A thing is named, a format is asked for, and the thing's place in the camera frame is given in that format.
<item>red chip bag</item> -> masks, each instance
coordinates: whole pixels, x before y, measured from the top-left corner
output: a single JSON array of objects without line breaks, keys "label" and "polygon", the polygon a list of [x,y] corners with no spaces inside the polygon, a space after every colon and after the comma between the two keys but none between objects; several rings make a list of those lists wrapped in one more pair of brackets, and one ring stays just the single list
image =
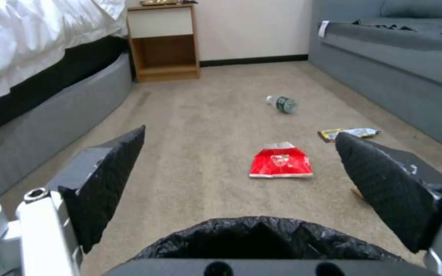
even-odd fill
[{"label": "red chip bag", "polygon": [[307,155],[289,142],[266,145],[253,159],[250,177],[310,177]]}]

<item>candy wrapper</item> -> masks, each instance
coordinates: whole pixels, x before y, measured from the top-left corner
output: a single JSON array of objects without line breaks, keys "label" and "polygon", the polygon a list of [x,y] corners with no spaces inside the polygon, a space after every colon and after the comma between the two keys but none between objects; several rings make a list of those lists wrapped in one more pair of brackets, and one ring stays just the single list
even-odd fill
[{"label": "candy wrapper", "polygon": [[307,155],[289,142],[268,144],[253,159],[250,177],[311,177]]},{"label": "candy wrapper", "polygon": [[330,130],[322,130],[318,131],[318,135],[323,139],[325,142],[335,142],[335,138],[337,137],[337,134],[340,132],[346,132],[349,134],[352,134],[357,137],[361,138],[370,138],[374,137],[377,134],[379,134],[379,130],[372,129],[372,128],[353,128],[353,129],[330,129]]}]

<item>black bed skirt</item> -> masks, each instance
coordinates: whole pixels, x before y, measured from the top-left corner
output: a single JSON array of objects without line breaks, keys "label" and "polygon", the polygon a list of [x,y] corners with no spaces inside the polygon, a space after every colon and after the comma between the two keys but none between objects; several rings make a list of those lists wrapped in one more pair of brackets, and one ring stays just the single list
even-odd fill
[{"label": "black bed skirt", "polygon": [[126,49],[127,40],[113,36],[66,49],[58,63],[11,87],[9,94],[0,97],[0,126],[35,108],[67,86],[106,68]]}]

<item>gray couch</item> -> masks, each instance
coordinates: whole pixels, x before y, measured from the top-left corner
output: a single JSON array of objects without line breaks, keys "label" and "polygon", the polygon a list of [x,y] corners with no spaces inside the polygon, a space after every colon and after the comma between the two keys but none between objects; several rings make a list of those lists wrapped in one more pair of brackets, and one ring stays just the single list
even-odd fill
[{"label": "gray couch", "polygon": [[[439,1],[315,0],[309,60],[442,143]],[[322,20],[330,21],[325,37]]]}]

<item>black baseboard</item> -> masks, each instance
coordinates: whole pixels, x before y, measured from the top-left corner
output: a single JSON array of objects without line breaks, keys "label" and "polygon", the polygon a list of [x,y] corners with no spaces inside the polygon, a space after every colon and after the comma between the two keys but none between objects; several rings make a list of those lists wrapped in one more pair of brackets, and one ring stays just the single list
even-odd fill
[{"label": "black baseboard", "polygon": [[286,61],[307,61],[307,60],[308,60],[307,54],[294,54],[292,56],[265,56],[265,57],[251,57],[251,58],[220,59],[217,61],[201,61],[200,67],[269,63],[269,62],[286,62]]}]

